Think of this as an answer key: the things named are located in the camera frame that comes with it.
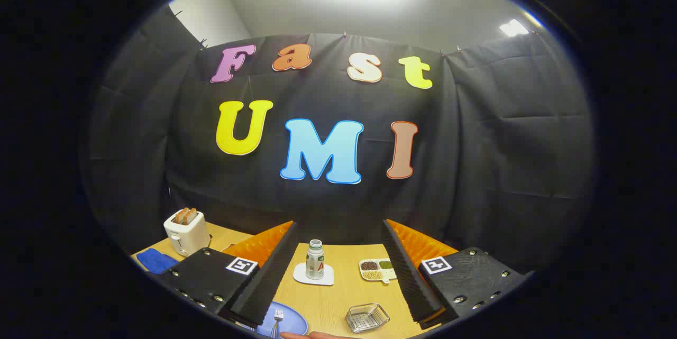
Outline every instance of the black curtain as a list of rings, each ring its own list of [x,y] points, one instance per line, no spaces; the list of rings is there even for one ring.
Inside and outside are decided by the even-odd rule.
[[[99,89],[91,125],[97,218],[128,252],[164,238],[162,221],[195,206],[211,223],[252,234],[295,220],[302,241],[334,244],[379,243],[380,220],[391,218],[529,270],[552,260],[585,214],[594,167],[590,110],[561,53],[535,33],[444,57],[322,33],[200,51],[185,29],[176,35],[186,38],[172,38],[176,45],[155,47],[164,40],[149,38],[149,30],[183,28],[164,13],[163,22],[150,20],[123,48]],[[211,84],[223,49],[252,43],[256,53],[232,71],[234,78]],[[273,71],[278,51],[294,43],[311,45],[312,64]],[[383,79],[350,79],[354,52],[377,55]],[[409,56],[430,65],[424,77],[432,88],[406,82],[398,59]],[[228,100],[244,103],[237,139],[249,131],[249,103],[273,102],[261,143],[248,155],[227,155],[215,142],[218,106]],[[329,183],[329,166],[313,180],[304,163],[305,179],[281,178],[285,122],[293,118],[311,120],[322,140],[341,120],[361,122],[362,182]],[[414,173],[403,180],[386,177],[394,121],[418,125]]]

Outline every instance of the ceiling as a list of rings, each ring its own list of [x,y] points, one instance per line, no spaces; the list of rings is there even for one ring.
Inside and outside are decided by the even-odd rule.
[[[501,24],[517,19],[536,26],[510,0],[232,0],[252,37],[343,33],[452,52],[505,34]]]

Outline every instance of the light blue letter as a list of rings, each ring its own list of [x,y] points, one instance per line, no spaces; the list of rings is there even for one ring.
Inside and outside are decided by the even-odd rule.
[[[289,130],[289,151],[287,166],[280,171],[285,179],[302,180],[305,171],[300,168],[301,156],[310,171],[310,176],[317,180],[331,158],[332,168],[327,173],[331,183],[356,185],[362,180],[358,173],[358,136],[364,126],[356,121],[340,121],[324,140],[320,142],[317,131],[310,120],[296,118],[286,122]]]

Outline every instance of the human hand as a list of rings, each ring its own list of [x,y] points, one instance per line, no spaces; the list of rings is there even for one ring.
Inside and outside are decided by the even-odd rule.
[[[313,331],[308,335],[293,334],[291,332],[280,332],[283,339],[356,339],[355,337],[335,336],[324,332]]]

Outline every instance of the white toaster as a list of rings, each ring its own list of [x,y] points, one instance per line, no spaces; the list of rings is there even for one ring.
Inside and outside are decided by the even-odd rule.
[[[207,232],[205,214],[200,211],[197,211],[198,216],[188,225],[172,223],[172,220],[180,211],[181,209],[164,221],[164,230],[167,231],[167,237],[169,237],[174,250],[178,254],[188,257],[209,246],[210,237]]]

